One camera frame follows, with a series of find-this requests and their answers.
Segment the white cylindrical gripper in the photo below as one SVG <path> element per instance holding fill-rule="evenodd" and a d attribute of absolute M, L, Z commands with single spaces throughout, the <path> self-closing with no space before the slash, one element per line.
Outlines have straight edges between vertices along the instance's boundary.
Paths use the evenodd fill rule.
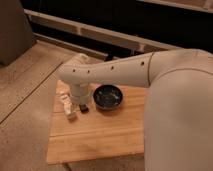
<path fill-rule="evenodd" d="M 91 100 L 91 87 L 89 84 L 70 85 L 70 98 L 76 105 L 88 104 Z"/>

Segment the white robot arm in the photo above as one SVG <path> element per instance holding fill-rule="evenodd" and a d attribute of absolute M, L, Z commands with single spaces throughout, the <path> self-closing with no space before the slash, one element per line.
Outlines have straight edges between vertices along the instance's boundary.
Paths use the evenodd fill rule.
<path fill-rule="evenodd" d="M 151 52 L 91 64 L 77 54 L 59 68 L 71 100 L 88 102 L 91 83 L 146 87 L 145 171 L 213 171 L 213 54 Z"/>

